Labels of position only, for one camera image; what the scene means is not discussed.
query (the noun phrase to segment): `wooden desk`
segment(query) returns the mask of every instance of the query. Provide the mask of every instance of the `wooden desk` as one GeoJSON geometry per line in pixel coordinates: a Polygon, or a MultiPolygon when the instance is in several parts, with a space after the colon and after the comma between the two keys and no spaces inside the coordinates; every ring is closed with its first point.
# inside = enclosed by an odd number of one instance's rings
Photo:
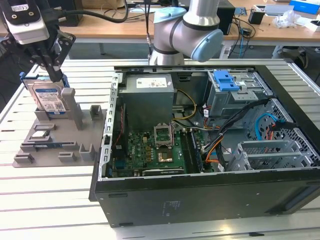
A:
{"type": "MultiPolygon", "coordinates": [[[[229,0],[235,7],[246,7],[248,14],[253,5],[265,5],[263,0],[229,0]]],[[[267,4],[287,5],[288,3],[268,0],[267,4]]],[[[298,12],[303,17],[315,18],[315,15],[298,12]]],[[[123,14],[117,13],[115,17],[121,18],[123,14]]],[[[240,16],[240,19],[248,21],[249,16],[240,16]]],[[[149,32],[154,36],[153,15],[150,15],[149,32]]],[[[320,32],[311,32],[301,26],[296,28],[278,29],[272,25],[274,17],[264,16],[260,25],[255,25],[256,34],[251,39],[250,45],[263,46],[319,46],[320,32]]],[[[147,43],[145,21],[125,22],[121,24],[112,23],[103,19],[85,15],[77,27],[61,27],[63,32],[74,34],[77,43],[147,43]]],[[[4,37],[7,31],[3,25],[0,26],[0,37],[4,37]]],[[[230,33],[224,36],[224,49],[229,49],[238,39],[238,29],[233,24],[230,33]]]]}

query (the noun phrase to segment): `blue hard drive label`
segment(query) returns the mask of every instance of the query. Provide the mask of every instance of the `blue hard drive label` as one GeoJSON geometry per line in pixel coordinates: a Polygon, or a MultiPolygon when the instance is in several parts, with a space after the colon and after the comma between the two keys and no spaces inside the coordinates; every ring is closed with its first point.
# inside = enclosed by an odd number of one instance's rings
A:
{"type": "Polygon", "coordinates": [[[35,94],[44,110],[51,115],[66,112],[64,103],[60,100],[59,92],[55,88],[37,88],[35,94]]]}

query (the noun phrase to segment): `cable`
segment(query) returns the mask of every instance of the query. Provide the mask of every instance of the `cable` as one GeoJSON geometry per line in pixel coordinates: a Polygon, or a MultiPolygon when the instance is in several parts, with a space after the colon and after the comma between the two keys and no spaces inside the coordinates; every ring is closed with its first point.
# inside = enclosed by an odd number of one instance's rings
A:
{"type": "Polygon", "coordinates": [[[243,55],[242,55],[242,58],[243,58],[244,55],[245,55],[245,53],[246,53],[247,50],[249,49],[249,42],[250,42],[251,38],[253,38],[253,37],[256,35],[256,29],[255,29],[255,27],[254,27],[252,24],[250,24],[249,22],[244,21],[244,20],[242,20],[242,19],[240,19],[240,18],[237,18],[236,16],[233,16],[233,19],[234,19],[234,21],[233,21],[232,23],[235,24],[235,25],[237,26],[237,28],[238,28],[238,39],[237,39],[237,41],[235,42],[232,50],[230,51],[230,54],[232,54],[232,53],[235,53],[235,54],[241,54],[241,53],[243,53],[243,55]],[[241,27],[241,22],[246,23],[247,25],[249,25],[249,26],[252,28],[252,30],[253,30],[253,35],[245,36],[245,35],[243,34],[243,29],[242,29],[242,27],[241,27]],[[241,51],[240,51],[240,52],[235,52],[235,48],[236,48],[236,46],[237,46],[237,44],[238,44],[238,41],[240,40],[240,36],[241,36],[242,44],[241,44],[239,47],[240,47],[241,51]],[[243,38],[247,39],[246,47],[245,47],[244,52],[242,52],[242,48],[243,48],[243,38]]]}
{"type": "Polygon", "coordinates": [[[180,127],[183,127],[186,129],[199,129],[199,130],[203,130],[203,131],[213,131],[212,129],[205,129],[205,128],[198,127],[198,126],[187,126],[177,120],[172,120],[172,121],[175,122],[176,124],[178,124],[180,127]]]}
{"type": "Polygon", "coordinates": [[[260,121],[263,117],[265,117],[265,116],[269,116],[270,118],[273,119],[273,121],[277,121],[277,120],[278,120],[274,115],[272,115],[272,114],[270,114],[270,113],[264,113],[264,114],[262,114],[261,116],[259,116],[259,117],[255,120],[254,129],[255,129],[256,138],[257,138],[259,141],[262,140],[262,137],[260,136],[260,132],[259,132],[259,121],[260,121]]]}
{"type": "Polygon", "coordinates": [[[187,97],[191,100],[191,102],[193,103],[193,111],[192,111],[192,113],[191,113],[189,116],[175,117],[175,118],[172,118],[172,120],[185,120],[185,119],[192,118],[192,117],[196,114],[196,111],[197,111],[196,102],[195,102],[195,101],[192,99],[192,97],[190,97],[185,91],[183,91],[183,90],[181,90],[181,89],[177,89],[176,91],[183,93],[185,96],[187,96],[187,97]]]}
{"type": "Polygon", "coordinates": [[[222,141],[222,139],[224,139],[224,136],[222,134],[219,135],[219,137],[217,138],[216,143],[213,145],[213,147],[211,148],[211,150],[209,151],[208,155],[205,158],[205,162],[207,162],[210,158],[211,153],[215,150],[215,148],[218,146],[218,144],[222,141]]]}
{"type": "MultiPolygon", "coordinates": [[[[254,108],[254,107],[259,106],[259,105],[265,105],[273,98],[275,98],[275,96],[268,96],[265,99],[261,99],[261,100],[254,101],[254,102],[251,102],[251,103],[247,104],[242,109],[240,109],[238,112],[233,114],[227,121],[225,121],[225,123],[219,129],[218,134],[224,135],[226,133],[226,131],[230,127],[232,127],[234,123],[236,123],[237,121],[242,119],[251,108],[254,108]]],[[[210,145],[208,145],[208,146],[211,146],[218,138],[219,137],[217,137],[215,140],[210,142],[210,145]]],[[[217,158],[218,158],[220,164],[224,168],[226,168],[226,162],[225,162],[225,159],[224,159],[224,156],[223,156],[223,153],[222,153],[222,147],[221,147],[220,143],[216,146],[216,150],[215,151],[216,151],[216,155],[217,155],[217,158]]]]}
{"type": "Polygon", "coordinates": [[[115,23],[115,24],[121,24],[121,23],[124,23],[128,18],[129,9],[128,9],[127,0],[124,0],[124,7],[125,7],[125,16],[121,19],[112,18],[109,16],[105,16],[105,15],[102,15],[102,14],[99,14],[99,13],[96,13],[93,11],[87,11],[87,10],[68,10],[68,11],[63,10],[61,15],[62,15],[62,17],[67,17],[67,16],[71,16],[71,15],[89,15],[89,16],[93,16],[93,17],[100,18],[103,20],[107,20],[107,21],[115,23]]]}
{"type": "Polygon", "coordinates": [[[244,30],[241,28],[241,42],[240,42],[240,52],[239,52],[239,58],[241,58],[241,52],[242,52],[242,48],[244,46],[244,30]]]}
{"type": "Polygon", "coordinates": [[[152,47],[151,47],[151,38],[150,38],[150,34],[149,34],[149,14],[150,14],[150,5],[151,2],[149,1],[148,3],[148,9],[147,9],[147,0],[144,0],[144,13],[145,13],[145,28],[146,28],[146,42],[148,44],[148,48],[149,48],[149,54],[151,56],[152,54],[152,47]]]}
{"type": "Polygon", "coordinates": [[[119,139],[120,139],[120,137],[122,135],[123,129],[124,129],[124,107],[121,106],[121,131],[120,131],[120,134],[119,134],[118,138],[116,139],[113,147],[115,147],[117,145],[117,143],[118,143],[118,141],[119,141],[119,139]]]}

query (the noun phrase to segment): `sticker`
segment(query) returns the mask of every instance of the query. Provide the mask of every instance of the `sticker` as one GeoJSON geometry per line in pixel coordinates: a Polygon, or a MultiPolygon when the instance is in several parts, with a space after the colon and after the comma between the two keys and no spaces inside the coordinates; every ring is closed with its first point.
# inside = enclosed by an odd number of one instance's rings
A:
{"type": "Polygon", "coordinates": [[[237,85],[243,85],[243,86],[246,85],[246,83],[245,83],[244,81],[236,81],[235,83],[236,83],[237,85]]]}
{"type": "Polygon", "coordinates": [[[220,163],[218,164],[218,169],[220,170],[220,172],[225,171],[225,168],[220,163]]]}
{"type": "Polygon", "coordinates": [[[34,145],[35,148],[47,148],[47,145],[34,145]]]}
{"type": "Polygon", "coordinates": [[[59,93],[57,89],[38,88],[35,90],[35,94],[46,112],[54,115],[65,113],[66,108],[63,102],[59,99],[59,93]]]}
{"type": "Polygon", "coordinates": [[[225,152],[223,154],[232,154],[231,148],[225,149],[225,152]]]}
{"type": "Polygon", "coordinates": [[[203,114],[206,118],[208,118],[209,117],[209,110],[208,109],[203,110],[203,114]]]}
{"type": "Polygon", "coordinates": [[[165,77],[143,77],[136,80],[137,89],[166,88],[167,80],[165,77]]]}
{"type": "Polygon", "coordinates": [[[181,201],[165,201],[162,206],[162,216],[170,217],[177,214],[180,205],[181,201]]]}
{"type": "Polygon", "coordinates": [[[29,5],[28,4],[22,4],[22,5],[11,6],[11,9],[14,12],[26,11],[26,10],[29,9],[29,5]]]}

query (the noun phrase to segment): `white paper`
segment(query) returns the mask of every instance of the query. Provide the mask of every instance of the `white paper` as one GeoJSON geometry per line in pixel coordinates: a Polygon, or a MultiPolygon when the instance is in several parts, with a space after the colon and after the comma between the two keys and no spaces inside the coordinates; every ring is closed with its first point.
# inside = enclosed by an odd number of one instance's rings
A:
{"type": "Polygon", "coordinates": [[[307,23],[310,23],[312,20],[314,20],[314,19],[301,16],[296,21],[294,21],[294,23],[297,25],[300,25],[300,26],[304,26],[307,23]]]}

